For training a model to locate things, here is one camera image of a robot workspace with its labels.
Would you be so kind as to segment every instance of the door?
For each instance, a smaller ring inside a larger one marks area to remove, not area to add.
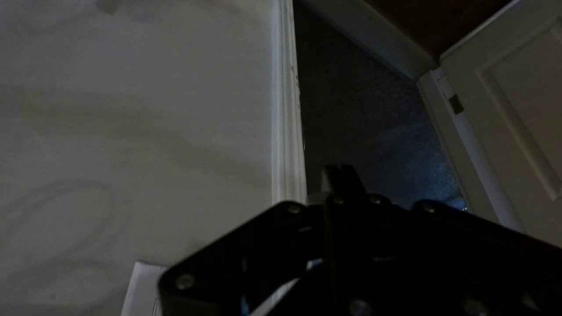
[[[522,231],[562,246],[562,2],[517,2],[441,66]]]

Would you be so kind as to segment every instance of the white door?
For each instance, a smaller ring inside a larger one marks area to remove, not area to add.
[[[522,231],[562,246],[562,2],[517,2],[441,66]]]

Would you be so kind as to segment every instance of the black object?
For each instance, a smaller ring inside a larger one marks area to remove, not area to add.
[[[404,211],[329,167],[322,206],[283,203],[176,268],[164,316],[561,316],[562,252],[448,206]]]

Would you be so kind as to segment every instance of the black metal bracket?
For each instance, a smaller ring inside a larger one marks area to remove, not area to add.
[[[271,315],[562,315],[561,250],[439,203],[404,211],[352,167],[325,185],[324,204],[278,204],[169,269],[164,316],[250,315],[292,280]]]

